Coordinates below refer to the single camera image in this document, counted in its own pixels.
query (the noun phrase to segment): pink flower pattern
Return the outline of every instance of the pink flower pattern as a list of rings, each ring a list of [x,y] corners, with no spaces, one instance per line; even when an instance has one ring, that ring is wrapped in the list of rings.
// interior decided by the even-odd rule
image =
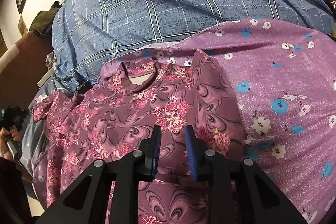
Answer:
[[[76,165],[79,163],[79,158],[76,156],[74,151],[71,151],[70,154],[66,154],[64,161],[65,171],[71,172],[75,170]]]
[[[69,149],[71,142],[69,141],[68,138],[62,138],[58,140],[57,144],[61,147],[64,147],[65,149]]]
[[[113,152],[113,154],[117,158],[121,159],[123,156],[125,156],[126,154],[128,154],[133,150],[135,150],[133,146],[121,145]]]
[[[187,77],[185,78],[185,86],[188,90],[191,90],[193,87],[193,82],[192,82],[192,67],[187,69],[186,72]]]
[[[97,110],[93,110],[93,111],[91,111],[91,112],[89,112],[89,113],[86,113],[86,114],[84,115],[84,119],[82,120],[82,125],[83,125],[83,128],[84,128],[85,130],[87,130],[87,128],[88,128],[88,126],[89,126],[89,124],[90,124],[90,122],[91,122],[91,119],[92,119],[96,114],[98,114]]]
[[[99,101],[103,101],[107,98],[109,98],[109,97],[104,95],[104,94],[100,94],[96,98],[93,98],[92,100],[93,100],[93,102],[99,102]]]
[[[215,150],[222,155],[226,155],[230,145],[230,138],[217,128],[209,132],[206,128],[200,127],[197,137],[206,142],[209,148]]]
[[[110,153],[107,152],[99,137],[99,130],[92,131],[92,143],[95,157],[99,159],[107,159]]]
[[[114,82],[115,85],[121,85],[121,76],[120,75],[116,75],[114,77],[113,82]]]
[[[131,102],[135,102],[135,107],[137,110],[143,109],[148,101],[153,101],[156,98],[156,86],[153,86],[152,88],[145,90],[143,92],[134,94],[133,99]]]
[[[108,101],[108,104],[110,107],[119,105],[124,101],[124,98],[113,98],[111,101]]]
[[[169,99],[168,104],[156,106],[152,114],[157,116],[156,123],[161,126],[162,131],[168,129],[172,133],[178,133],[186,125],[183,117],[189,110],[189,104],[187,102],[177,104],[178,98],[175,96]]]
[[[88,105],[90,104],[90,102],[84,102],[76,107],[78,107],[78,112],[79,114],[83,114],[85,112],[85,109],[88,107]]]
[[[50,191],[47,191],[47,206],[49,207],[56,200],[56,198],[57,197]]]
[[[112,181],[112,184],[111,184],[111,190],[110,190],[110,195],[109,195],[109,201],[112,201],[112,198],[113,198],[113,192],[114,192],[114,186],[116,185],[116,181]]]

